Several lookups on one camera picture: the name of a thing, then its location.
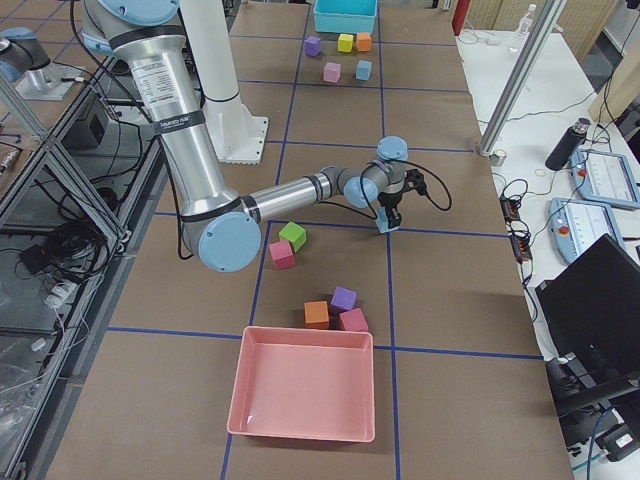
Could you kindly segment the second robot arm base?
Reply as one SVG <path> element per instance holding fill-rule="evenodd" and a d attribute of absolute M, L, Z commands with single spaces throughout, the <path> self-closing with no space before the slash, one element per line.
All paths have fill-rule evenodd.
<path fill-rule="evenodd" d="M 1 32 L 1 74 L 26 100 L 62 101 L 73 79 L 64 81 L 35 33 L 26 27 Z"/>

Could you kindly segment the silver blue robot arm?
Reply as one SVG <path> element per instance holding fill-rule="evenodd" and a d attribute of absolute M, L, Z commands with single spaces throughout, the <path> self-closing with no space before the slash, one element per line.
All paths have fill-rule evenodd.
<path fill-rule="evenodd" d="M 225 181 L 219 157 L 265 138 L 267 121 L 242 104 L 223 7 L 218 1 L 86 1 L 85 45 L 126 62 L 182 196 L 181 231 L 209 268 L 235 272 L 261 244 L 261 221 L 341 195 L 381 232 L 401 222 L 407 188 L 406 142 L 382 139 L 359 170 L 326 167 L 241 195 Z"/>

